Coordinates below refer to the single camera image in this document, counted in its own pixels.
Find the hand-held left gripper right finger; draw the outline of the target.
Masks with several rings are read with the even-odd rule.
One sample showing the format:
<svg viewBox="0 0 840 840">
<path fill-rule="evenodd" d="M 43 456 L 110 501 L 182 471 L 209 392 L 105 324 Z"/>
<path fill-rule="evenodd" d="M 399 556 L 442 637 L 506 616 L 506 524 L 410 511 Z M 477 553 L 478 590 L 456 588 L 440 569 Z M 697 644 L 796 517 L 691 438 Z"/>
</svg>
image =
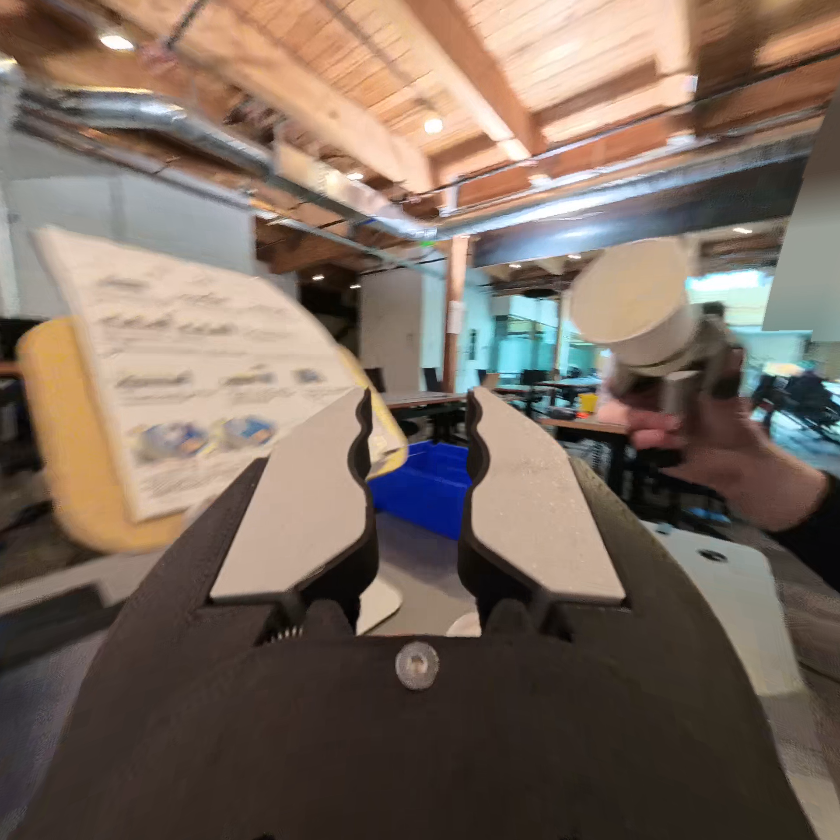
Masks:
<svg viewBox="0 0 840 840">
<path fill-rule="evenodd" d="M 549 627 L 565 604 L 620 607 L 627 595 L 571 457 L 485 387 L 467 400 L 469 439 L 458 577 L 485 627 L 504 601 Z"/>
</svg>

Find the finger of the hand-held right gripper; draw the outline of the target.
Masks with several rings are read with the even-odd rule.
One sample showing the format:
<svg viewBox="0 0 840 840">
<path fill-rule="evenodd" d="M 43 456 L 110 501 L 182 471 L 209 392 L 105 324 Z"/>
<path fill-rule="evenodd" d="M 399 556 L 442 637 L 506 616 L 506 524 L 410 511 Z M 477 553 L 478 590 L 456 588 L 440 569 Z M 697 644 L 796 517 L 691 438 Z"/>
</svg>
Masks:
<svg viewBox="0 0 840 840">
<path fill-rule="evenodd" d="M 631 370 L 619 360 L 610 360 L 606 371 L 606 391 L 611 397 L 647 397 L 655 395 L 662 383 L 659 375 L 645 375 Z"/>
<path fill-rule="evenodd" d="M 719 315 L 700 315 L 697 331 L 688 348 L 686 370 L 722 371 L 730 353 L 737 349 L 737 337 Z"/>
</svg>

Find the person's right hand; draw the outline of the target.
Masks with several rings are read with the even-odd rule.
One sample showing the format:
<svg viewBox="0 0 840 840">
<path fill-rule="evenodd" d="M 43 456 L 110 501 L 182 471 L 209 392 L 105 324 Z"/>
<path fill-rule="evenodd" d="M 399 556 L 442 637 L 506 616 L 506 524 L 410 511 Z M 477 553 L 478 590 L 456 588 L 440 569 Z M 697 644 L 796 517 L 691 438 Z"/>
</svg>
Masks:
<svg viewBox="0 0 840 840">
<path fill-rule="evenodd" d="M 772 443 L 742 399 L 704 395 L 687 418 L 656 412 L 655 403 L 611 396 L 597 417 L 623 426 L 638 453 L 677 452 L 677 464 L 659 468 L 665 476 L 714 491 L 756 529 L 791 530 L 829 498 L 828 475 Z"/>
</svg>

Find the person's right forearm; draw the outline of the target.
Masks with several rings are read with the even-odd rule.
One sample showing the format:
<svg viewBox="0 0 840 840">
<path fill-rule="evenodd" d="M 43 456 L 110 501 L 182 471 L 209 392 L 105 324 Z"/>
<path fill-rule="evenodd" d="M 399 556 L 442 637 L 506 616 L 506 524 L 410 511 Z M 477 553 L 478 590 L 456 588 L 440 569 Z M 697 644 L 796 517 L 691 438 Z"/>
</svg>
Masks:
<svg viewBox="0 0 840 840">
<path fill-rule="evenodd" d="M 839 590 L 839 481 L 822 473 L 826 486 L 814 510 L 800 523 L 769 532 L 772 540 L 791 552 L 828 586 Z"/>
</svg>

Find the printed instruction sheet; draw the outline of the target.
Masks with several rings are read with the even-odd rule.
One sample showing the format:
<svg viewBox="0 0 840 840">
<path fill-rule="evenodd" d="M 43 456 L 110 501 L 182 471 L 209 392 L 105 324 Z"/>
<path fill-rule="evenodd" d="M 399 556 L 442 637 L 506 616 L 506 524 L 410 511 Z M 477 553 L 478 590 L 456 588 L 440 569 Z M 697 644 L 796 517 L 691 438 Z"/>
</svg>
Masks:
<svg viewBox="0 0 840 840">
<path fill-rule="evenodd" d="M 256 276 L 43 227 L 136 522 L 220 493 L 356 386 L 341 348 Z"/>
</svg>

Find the white paper cup green band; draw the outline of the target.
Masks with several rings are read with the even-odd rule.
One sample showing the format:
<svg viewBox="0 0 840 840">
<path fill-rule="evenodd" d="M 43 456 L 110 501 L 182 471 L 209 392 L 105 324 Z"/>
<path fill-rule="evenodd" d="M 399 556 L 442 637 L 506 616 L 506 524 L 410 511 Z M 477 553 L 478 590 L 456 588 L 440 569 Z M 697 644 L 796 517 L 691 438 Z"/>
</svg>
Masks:
<svg viewBox="0 0 840 840">
<path fill-rule="evenodd" d="M 574 280 L 570 319 L 586 342 L 610 352 L 615 371 L 661 377 L 684 369 L 700 326 L 689 267 L 672 238 L 608 248 Z"/>
</svg>

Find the silver ventilation duct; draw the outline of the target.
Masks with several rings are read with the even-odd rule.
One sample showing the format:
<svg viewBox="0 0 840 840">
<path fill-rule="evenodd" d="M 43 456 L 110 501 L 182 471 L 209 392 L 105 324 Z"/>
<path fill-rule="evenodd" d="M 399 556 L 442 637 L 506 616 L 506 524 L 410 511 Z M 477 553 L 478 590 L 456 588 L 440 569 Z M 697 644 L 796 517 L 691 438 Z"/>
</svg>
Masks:
<svg viewBox="0 0 840 840">
<path fill-rule="evenodd" d="M 268 186 L 356 224 L 418 242 L 453 235 L 405 213 L 362 182 L 286 143 L 272 150 L 226 131 L 170 98 L 151 91 L 105 87 L 58 87 L 28 79 L 20 65 L 2 56 L 2 86 L 18 91 L 17 123 L 52 118 L 75 129 L 146 132 L 198 151 Z"/>
</svg>

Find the grey desk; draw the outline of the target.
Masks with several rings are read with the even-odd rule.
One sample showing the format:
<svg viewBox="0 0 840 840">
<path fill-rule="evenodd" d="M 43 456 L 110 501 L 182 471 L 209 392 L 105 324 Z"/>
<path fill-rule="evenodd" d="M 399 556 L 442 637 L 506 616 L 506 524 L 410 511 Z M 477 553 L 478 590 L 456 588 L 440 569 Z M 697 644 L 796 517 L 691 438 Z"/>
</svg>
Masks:
<svg viewBox="0 0 840 840">
<path fill-rule="evenodd" d="M 455 542 L 389 514 L 378 516 L 382 583 L 363 598 L 360 627 L 374 634 L 409 632 L 471 635 L 473 612 L 455 570 Z M 647 523 L 688 573 L 727 631 L 766 715 L 794 791 L 821 830 L 823 814 L 797 768 L 794 747 L 813 735 L 800 667 L 785 626 L 770 565 L 756 549 L 705 535 Z M 154 566 L 159 552 L 116 554 L 2 585 L 2 618 L 35 606 L 57 606 L 66 631 L 79 601 L 63 595 L 94 594 L 92 606 L 120 605 Z M 72 640 L 48 642 L 21 665 L 2 666 L 2 838 L 14 835 L 28 801 L 56 748 L 60 730 L 77 696 L 105 630 L 83 630 Z"/>
</svg>

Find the wooden column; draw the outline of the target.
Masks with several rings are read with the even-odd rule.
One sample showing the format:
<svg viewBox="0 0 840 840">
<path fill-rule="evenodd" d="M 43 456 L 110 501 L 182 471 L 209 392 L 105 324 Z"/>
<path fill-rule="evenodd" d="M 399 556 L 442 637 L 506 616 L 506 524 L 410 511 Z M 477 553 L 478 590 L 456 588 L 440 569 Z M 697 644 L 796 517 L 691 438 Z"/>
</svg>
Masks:
<svg viewBox="0 0 840 840">
<path fill-rule="evenodd" d="M 469 237 L 457 236 L 451 241 L 445 279 L 443 386 L 449 393 L 457 391 L 458 345 L 465 317 L 468 267 Z"/>
</svg>

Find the white document stand wooden board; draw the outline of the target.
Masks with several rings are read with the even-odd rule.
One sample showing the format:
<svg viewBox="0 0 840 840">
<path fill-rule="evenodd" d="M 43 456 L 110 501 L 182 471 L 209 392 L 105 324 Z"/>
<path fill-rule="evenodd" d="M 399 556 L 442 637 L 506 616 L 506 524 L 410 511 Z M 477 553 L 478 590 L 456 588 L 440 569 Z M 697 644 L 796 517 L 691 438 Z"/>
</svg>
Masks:
<svg viewBox="0 0 840 840">
<path fill-rule="evenodd" d="M 117 476 L 95 388 L 70 319 L 51 320 L 30 330 L 18 353 L 47 486 L 61 526 L 73 539 L 106 553 L 165 548 L 123 605 L 109 643 L 160 654 L 182 642 L 188 631 L 219 628 L 223 620 L 254 622 L 249 617 L 209 615 L 208 591 L 257 479 L 279 443 L 269 456 L 250 462 L 220 493 L 209 497 L 202 514 L 180 535 L 175 534 L 173 515 L 131 523 L 126 490 Z M 356 386 L 367 388 L 359 371 L 352 375 Z M 379 416 L 377 408 L 391 418 L 380 396 L 372 392 L 371 396 L 372 421 Z"/>
</svg>

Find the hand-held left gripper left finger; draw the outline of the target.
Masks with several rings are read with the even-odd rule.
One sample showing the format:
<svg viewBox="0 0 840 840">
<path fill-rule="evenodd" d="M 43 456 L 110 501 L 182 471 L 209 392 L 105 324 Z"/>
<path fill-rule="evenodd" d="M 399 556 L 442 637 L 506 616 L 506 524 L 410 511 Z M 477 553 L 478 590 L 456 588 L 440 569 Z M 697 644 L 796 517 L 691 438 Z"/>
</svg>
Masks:
<svg viewBox="0 0 840 840">
<path fill-rule="evenodd" d="M 209 615 L 252 618 L 257 639 L 319 620 L 358 636 L 380 567 L 371 430 L 371 392 L 355 386 L 279 442 L 210 585 Z"/>
</svg>

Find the deep blue plastic bin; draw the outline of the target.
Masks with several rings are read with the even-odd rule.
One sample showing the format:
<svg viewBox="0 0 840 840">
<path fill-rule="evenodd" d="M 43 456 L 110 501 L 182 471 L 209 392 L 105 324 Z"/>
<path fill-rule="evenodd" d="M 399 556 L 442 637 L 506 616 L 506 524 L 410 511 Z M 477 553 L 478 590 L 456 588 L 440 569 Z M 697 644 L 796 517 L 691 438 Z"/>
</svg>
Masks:
<svg viewBox="0 0 840 840">
<path fill-rule="evenodd" d="M 471 485 L 468 449 L 428 440 L 409 444 L 405 463 L 369 482 L 376 510 L 458 540 Z"/>
</svg>

